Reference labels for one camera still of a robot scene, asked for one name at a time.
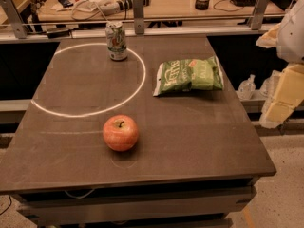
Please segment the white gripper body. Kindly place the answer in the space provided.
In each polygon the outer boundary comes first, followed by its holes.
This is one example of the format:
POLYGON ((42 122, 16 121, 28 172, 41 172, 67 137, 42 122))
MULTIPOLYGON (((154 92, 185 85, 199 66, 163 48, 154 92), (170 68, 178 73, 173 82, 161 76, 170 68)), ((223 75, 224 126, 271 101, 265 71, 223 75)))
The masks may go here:
POLYGON ((286 62, 304 63, 304 0, 298 0, 282 19, 276 51, 286 62))

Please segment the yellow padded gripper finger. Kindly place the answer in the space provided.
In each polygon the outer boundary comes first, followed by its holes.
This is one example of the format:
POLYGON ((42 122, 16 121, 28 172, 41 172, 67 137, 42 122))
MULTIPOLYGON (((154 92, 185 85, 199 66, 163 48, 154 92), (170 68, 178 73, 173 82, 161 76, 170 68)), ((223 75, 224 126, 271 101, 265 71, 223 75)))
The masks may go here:
POLYGON ((304 65, 289 63, 272 75, 259 123, 265 128, 283 124, 304 101, 304 65))
POLYGON ((280 24, 277 24, 260 36, 256 41, 256 45, 261 48, 275 48, 279 27, 280 24))

